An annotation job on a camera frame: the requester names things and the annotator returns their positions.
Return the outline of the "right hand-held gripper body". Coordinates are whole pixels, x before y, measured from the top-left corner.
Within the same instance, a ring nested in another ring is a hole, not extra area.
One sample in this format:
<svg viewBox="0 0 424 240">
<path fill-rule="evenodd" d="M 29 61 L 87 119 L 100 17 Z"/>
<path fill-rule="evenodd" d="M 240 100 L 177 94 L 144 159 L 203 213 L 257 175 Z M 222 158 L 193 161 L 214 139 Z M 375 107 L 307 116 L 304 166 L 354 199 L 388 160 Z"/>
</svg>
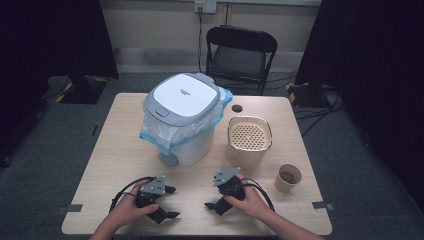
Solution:
<svg viewBox="0 0 424 240">
<path fill-rule="evenodd" d="M 221 194 L 230 195 L 242 201 L 245 198 L 245 192 L 241 180 L 236 176 L 239 172 L 239 167 L 218 169 L 213 179 L 213 185 Z"/>
</svg>

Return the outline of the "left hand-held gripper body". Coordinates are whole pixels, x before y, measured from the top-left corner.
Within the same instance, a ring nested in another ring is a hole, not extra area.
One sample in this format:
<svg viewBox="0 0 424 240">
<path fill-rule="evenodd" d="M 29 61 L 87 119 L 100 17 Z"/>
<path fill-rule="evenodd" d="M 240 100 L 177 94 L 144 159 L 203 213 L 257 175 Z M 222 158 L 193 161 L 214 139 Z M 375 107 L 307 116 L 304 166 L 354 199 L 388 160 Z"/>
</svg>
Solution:
<svg viewBox="0 0 424 240">
<path fill-rule="evenodd" d="M 142 185 L 136 196 L 136 206 L 139 208 L 155 203 L 155 200 L 166 193 L 166 177 L 164 175 L 155 177 L 148 183 Z"/>
</svg>

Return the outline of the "brown paper cup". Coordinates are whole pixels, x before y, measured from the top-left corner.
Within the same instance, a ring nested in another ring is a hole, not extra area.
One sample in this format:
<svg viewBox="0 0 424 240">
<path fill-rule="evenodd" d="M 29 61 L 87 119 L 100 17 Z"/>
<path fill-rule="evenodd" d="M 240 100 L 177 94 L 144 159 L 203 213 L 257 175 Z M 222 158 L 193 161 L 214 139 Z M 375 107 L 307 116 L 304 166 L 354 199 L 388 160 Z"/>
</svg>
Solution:
<svg viewBox="0 0 424 240">
<path fill-rule="evenodd" d="M 285 181 L 283 181 L 280 177 L 281 172 L 289 172 L 289 173 L 293 174 L 294 177 L 296 178 L 296 183 L 295 184 L 288 184 Z M 277 177 L 276 177 L 274 185 L 275 185 L 275 188 L 279 192 L 288 193 L 297 184 L 300 183 L 301 179 L 302 179 L 302 173 L 300 172 L 300 170 L 296 166 L 294 166 L 292 164 L 284 164 L 278 170 Z"/>
</svg>

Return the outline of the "beige container with perforated strainer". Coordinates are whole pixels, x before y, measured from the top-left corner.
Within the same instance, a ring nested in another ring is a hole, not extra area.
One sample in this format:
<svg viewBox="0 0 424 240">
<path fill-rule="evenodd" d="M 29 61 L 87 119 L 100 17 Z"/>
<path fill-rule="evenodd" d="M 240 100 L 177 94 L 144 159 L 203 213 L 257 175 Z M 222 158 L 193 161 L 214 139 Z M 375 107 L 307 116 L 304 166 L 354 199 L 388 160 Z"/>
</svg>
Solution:
<svg viewBox="0 0 424 240">
<path fill-rule="evenodd" d="M 227 128 L 226 158 L 242 169 L 258 167 L 266 151 L 272 146 L 272 132 L 268 122 L 256 116 L 236 116 Z"/>
</svg>

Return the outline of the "white bin with grey lid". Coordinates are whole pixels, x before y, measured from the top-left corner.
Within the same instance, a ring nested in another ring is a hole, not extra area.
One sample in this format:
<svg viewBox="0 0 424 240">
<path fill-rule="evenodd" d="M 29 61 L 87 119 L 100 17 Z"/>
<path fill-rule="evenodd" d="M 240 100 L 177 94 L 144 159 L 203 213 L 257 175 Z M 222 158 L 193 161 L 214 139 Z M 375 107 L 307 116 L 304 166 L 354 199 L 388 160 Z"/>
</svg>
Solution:
<svg viewBox="0 0 424 240">
<path fill-rule="evenodd" d="M 174 75 L 157 85 L 143 102 L 143 110 L 171 126 L 183 127 L 200 121 L 217 105 L 220 93 L 214 80 L 201 73 Z M 171 150 L 160 151 L 167 166 L 193 165 L 212 146 L 215 128 Z"/>
</svg>

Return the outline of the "person's right hand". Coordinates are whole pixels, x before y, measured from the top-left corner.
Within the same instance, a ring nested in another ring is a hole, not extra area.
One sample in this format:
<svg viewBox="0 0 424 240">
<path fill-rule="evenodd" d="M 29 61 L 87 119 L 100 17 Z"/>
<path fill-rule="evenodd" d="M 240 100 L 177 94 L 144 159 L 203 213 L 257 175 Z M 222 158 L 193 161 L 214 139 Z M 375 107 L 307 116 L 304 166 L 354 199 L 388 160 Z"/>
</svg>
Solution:
<svg viewBox="0 0 424 240">
<path fill-rule="evenodd" d="M 268 213 L 272 213 L 272 210 L 262 200 L 258 192 L 253 187 L 248 186 L 247 180 L 241 173 L 237 173 L 236 177 L 242 182 L 245 198 L 239 200 L 233 196 L 225 195 L 224 199 L 250 217 L 262 221 Z"/>
</svg>

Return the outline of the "person's left hand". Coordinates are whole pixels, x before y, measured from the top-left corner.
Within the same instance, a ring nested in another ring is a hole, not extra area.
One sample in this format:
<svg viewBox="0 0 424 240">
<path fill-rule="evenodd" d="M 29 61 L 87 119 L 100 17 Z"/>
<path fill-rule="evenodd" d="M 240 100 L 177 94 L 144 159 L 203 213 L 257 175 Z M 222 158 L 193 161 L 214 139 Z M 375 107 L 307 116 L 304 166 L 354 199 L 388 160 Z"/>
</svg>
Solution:
<svg viewBox="0 0 424 240">
<path fill-rule="evenodd" d="M 135 199 L 141 186 L 145 185 L 147 180 L 136 183 L 134 187 L 122 196 L 115 208 L 107 215 L 104 222 L 107 230 L 116 232 L 119 228 L 134 222 L 141 216 L 151 214 L 159 209 L 158 204 L 151 204 L 139 208 Z"/>
</svg>

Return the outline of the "clear blue-edged plastic bin liner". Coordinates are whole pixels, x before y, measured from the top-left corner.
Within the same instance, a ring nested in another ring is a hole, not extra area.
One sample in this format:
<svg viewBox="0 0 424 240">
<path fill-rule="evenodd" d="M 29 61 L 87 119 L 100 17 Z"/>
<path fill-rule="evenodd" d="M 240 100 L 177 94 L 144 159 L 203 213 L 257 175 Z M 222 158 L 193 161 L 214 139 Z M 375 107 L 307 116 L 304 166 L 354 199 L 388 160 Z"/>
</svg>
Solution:
<svg viewBox="0 0 424 240">
<path fill-rule="evenodd" d="M 200 121 L 183 126 L 171 126 L 152 116 L 144 108 L 144 118 L 140 138 L 154 144 L 162 153 L 169 154 L 172 149 L 194 140 L 196 137 L 215 128 L 222 120 L 225 107 L 233 99 L 230 90 L 219 87 L 220 97 L 217 105 Z"/>
</svg>

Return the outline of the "grey tape strip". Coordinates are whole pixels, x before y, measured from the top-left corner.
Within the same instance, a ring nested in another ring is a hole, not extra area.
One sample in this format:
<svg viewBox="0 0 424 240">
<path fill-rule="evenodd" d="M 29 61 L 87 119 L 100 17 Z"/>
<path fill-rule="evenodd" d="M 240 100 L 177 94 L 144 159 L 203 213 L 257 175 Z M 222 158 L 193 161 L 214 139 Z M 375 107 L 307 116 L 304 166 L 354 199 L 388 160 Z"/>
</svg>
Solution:
<svg viewBox="0 0 424 240">
<path fill-rule="evenodd" d="M 313 202 L 312 206 L 314 209 L 326 209 L 327 211 L 333 211 L 335 209 L 332 203 L 325 201 Z"/>
<path fill-rule="evenodd" d="M 82 204 L 69 204 L 67 206 L 60 206 L 57 209 L 57 214 L 66 215 L 69 212 L 80 212 L 82 207 Z"/>
</svg>

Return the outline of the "black folding chair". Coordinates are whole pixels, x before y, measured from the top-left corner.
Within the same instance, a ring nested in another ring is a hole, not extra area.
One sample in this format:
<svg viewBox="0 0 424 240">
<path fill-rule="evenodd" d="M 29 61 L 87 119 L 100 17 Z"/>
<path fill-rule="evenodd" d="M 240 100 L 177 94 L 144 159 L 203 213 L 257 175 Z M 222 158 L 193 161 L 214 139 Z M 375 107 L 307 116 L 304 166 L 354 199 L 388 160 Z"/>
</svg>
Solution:
<svg viewBox="0 0 424 240">
<path fill-rule="evenodd" d="M 271 34 L 219 25 L 208 30 L 206 42 L 208 76 L 255 84 L 263 94 L 278 47 Z"/>
</svg>

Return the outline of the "dark curtain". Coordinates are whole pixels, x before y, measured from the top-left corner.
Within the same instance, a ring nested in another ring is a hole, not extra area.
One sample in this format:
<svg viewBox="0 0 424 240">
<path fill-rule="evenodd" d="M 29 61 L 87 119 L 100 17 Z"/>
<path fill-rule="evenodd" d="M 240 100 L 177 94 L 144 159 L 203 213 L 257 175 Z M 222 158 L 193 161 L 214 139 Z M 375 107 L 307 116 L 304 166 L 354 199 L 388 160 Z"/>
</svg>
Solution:
<svg viewBox="0 0 424 240">
<path fill-rule="evenodd" d="M 321 0 L 296 81 L 340 88 L 424 212 L 424 0 Z"/>
<path fill-rule="evenodd" d="M 118 77 L 100 0 L 0 0 L 0 167 L 71 75 Z"/>
</svg>

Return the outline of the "white wall socket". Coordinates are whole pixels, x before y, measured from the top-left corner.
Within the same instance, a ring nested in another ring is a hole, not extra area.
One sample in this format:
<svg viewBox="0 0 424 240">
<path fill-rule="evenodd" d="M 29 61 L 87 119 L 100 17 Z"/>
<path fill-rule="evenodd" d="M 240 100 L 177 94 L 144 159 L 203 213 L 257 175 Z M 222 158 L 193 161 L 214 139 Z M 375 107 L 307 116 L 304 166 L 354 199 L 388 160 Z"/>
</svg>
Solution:
<svg viewBox="0 0 424 240">
<path fill-rule="evenodd" d="M 196 13 L 215 14 L 217 11 L 217 3 L 215 1 L 195 1 L 194 11 Z"/>
</svg>

